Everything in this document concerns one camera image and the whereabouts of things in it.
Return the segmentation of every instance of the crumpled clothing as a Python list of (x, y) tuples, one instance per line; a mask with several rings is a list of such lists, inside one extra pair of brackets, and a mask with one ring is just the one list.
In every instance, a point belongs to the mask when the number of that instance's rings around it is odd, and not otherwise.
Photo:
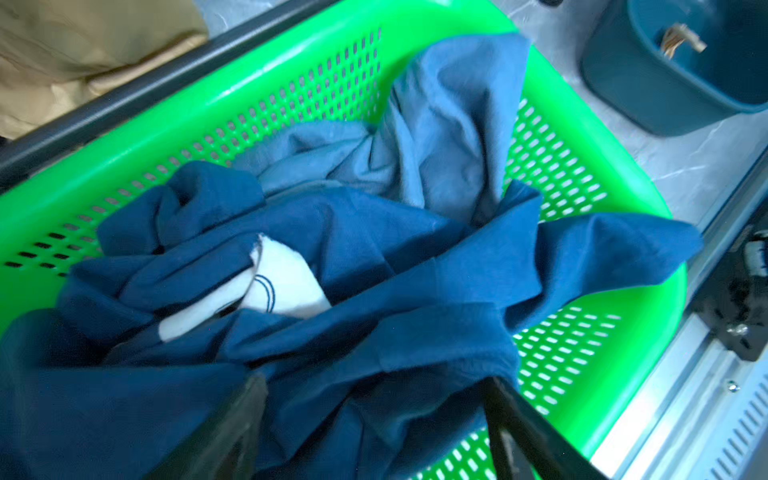
[(502, 198), (530, 47), (518, 34), (438, 42), (395, 80), (378, 127), (293, 125), (242, 153), (234, 168), (257, 175), (268, 197), (345, 185), (487, 223)]
[[(101, 225), (105, 257), (72, 268), (56, 310), (5, 334), (0, 470), (140, 477), (254, 371), (270, 391), (257, 477), (406, 477), (483, 424), (478, 382), (516, 385), (512, 333), (581, 295), (661, 283), (701, 245), (685, 223), (539, 224), (540, 207), (513, 182), (475, 229), (346, 187), (265, 204), (250, 174), (184, 165)], [(142, 337), (252, 265), (261, 235), (304, 258), (330, 310)]]

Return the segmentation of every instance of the metal screw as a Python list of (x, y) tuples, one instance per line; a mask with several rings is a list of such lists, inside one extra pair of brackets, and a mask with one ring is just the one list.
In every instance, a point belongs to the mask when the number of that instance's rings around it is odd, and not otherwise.
[(743, 323), (738, 325), (731, 325), (726, 329), (726, 332), (733, 336), (745, 336), (750, 331), (750, 328)]

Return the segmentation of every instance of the laundry basket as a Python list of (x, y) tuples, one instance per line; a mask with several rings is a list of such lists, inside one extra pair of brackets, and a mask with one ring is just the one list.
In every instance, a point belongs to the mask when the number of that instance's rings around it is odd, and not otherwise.
[[(417, 52), (448, 36), (512, 29), (479, 0), (342, 0), (126, 118), (0, 197), (0, 329), (54, 305), (69, 267), (100, 255), (98, 224), (180, 165), (229, 165), (293, 122), (375, 122)], [(642, 170), (534, 49), (507, 174), (506, 184), (518, 179), (543, 192), (542, 220), (670, 215)], [(579, 299), (515, 336), (523, 395), (588, 458), (669, 343), (684, 291), (681, 270), (662, 286)], [(466, 480), (492, 478), (492, 469), (487, 435), (478, 432), (414, 475)]]

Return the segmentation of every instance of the gray marble surface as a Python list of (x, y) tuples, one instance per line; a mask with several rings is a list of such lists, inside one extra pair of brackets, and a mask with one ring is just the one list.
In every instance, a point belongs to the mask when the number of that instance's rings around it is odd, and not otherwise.
[(609, 0), (493, 0), (536, 44), (654, 181), (676, 218), (705, 227), (768, 145), (768, 111), (681, 137), (655, 137), (595, 97), (578, 59)]

